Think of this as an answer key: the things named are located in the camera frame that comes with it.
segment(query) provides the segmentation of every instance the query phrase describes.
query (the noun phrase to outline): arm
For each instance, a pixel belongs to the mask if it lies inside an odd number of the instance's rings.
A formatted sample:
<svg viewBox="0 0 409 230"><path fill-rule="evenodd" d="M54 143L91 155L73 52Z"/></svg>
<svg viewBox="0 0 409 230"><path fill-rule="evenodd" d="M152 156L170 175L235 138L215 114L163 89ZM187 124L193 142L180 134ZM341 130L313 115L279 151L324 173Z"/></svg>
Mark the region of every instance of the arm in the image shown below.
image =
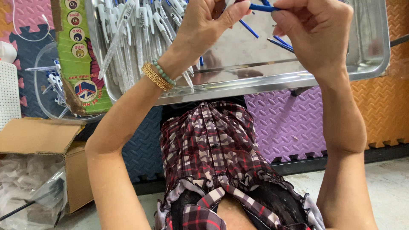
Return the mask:
<svg viewBox="0 0 409 230"><path fill-rule="evenodd" d="M175 79L194 65L227 28L250 13L250 2L244 1L212 20L214 5L214 0L189 3L178 36L158 60L170 78ZM162 92L144 76L112 106L87 141L88 174L102 229L151 229L129 179L121 150Z"/></svg>
<svg viewBox="0 0 409 230"><path fill-rule="evenodd" d="M365 181L365 123L353 99L346 51L353 10L336 0L278 0L274 35L287 34L301 64L314 75L324 106L328 163L318 195L325 226L377 229Z"/></svg>

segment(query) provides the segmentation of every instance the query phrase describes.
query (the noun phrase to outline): green bead bracelet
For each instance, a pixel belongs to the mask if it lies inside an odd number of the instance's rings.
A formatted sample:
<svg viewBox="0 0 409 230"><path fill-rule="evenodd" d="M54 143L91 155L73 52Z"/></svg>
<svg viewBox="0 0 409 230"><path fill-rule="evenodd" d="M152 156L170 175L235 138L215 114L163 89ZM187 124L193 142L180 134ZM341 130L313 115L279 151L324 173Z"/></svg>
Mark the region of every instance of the green bead bracelet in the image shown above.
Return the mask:
<svg viewBox="0 0 409 230"><path fill-rule="evenodd" d="M152 59L152 63L153 65L157 68L158 72L161 74L161 76L171 85L176 86L176 81L172 80L169 78L169 76L167 76L164 72L163 69L158 65L157 63L157 59L154 58Z"/></svg>

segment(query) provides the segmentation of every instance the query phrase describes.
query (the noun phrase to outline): pool ball illustration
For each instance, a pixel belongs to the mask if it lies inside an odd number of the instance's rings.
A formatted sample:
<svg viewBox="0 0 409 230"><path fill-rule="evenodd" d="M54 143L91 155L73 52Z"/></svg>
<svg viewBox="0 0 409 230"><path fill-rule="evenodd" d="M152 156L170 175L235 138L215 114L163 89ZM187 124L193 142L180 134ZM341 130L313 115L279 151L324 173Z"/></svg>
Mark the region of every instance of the pool ball illustration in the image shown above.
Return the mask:
<svg viewBox="0 0 409 230"><path fill-rule="evenodd" d="M75 41L81 41L82 40L82 35L81 34L75 34L74 35L74 40Z"/></svg>
<svg viewBox="0 0 409 230"><path fill-rule="evenodd" d="M78 25L78 24L79 24L79 19L78 19L77 17L72 18L72 19L71 19L71 24L73 24L73 25Z"/></svg>
<svg viewBox="0 0 409 230"><path fill-rule="evenodd" d="M83 50L77 50L76 52L75 52L75 55L77 56L77 57L83 57L84 56L84 51Z"/></svg>
<svg viewBox="0 0 409 230"><path fill-rule="evenodd" d="M76 6L77 6L77 3L76 3L76 2L74 2L74 1L69 2L69 3L68 3L68 6L69 6L71 9L75 9L75 8L76 8Z"/></svg>

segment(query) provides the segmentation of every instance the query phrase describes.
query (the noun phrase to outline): plaid shirt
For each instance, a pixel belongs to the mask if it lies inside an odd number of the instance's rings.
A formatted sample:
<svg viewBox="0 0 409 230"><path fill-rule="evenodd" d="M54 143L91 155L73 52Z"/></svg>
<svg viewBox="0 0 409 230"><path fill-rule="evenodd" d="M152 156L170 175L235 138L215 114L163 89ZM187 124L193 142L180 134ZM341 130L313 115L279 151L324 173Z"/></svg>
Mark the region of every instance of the plaid shirt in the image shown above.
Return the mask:
<svg viewBox="0 0 409 230"><path fill-rule="evenodd" d="M271 229L310 229L304 223L282 226L276 214L244 193L265 180L280 183L304 202L260 155L253 118L242 106L225 101L202 102L183 116L165 122L160 143L167 187L165 201L158 205L155 216L156 229L173 229L170 206L184 189L202 196L196 205L185 206L184 229L225 230L226 223L212 209L226 192ZM310 227L325 229L310 221L309 214L308 219Z"/></svg>

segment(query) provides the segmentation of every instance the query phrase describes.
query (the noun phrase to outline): woman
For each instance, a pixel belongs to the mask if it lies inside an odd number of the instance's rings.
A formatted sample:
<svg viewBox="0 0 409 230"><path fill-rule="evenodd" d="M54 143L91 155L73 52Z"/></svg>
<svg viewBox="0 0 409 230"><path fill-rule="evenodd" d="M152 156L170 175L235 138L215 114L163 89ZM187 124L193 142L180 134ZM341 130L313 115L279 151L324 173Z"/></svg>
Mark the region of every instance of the woman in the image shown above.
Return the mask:
<svg viewBox="0 0 409 230"><path fill-rule="evenodd" d="M175 79L229 27L249 1L190 0L169 50L101 120L86 145L92 191L103 229L150 229L121 149L161 95L150 78ZM337 0L278 0L273 34L288 35L300 63L322 90L328 164L315 205L277 175L258 151L253 119L241 100L201 102L162 126L166 195L156 229L377 229L365 181L366 131L353 100L346 51L353 10Z"/></svg>

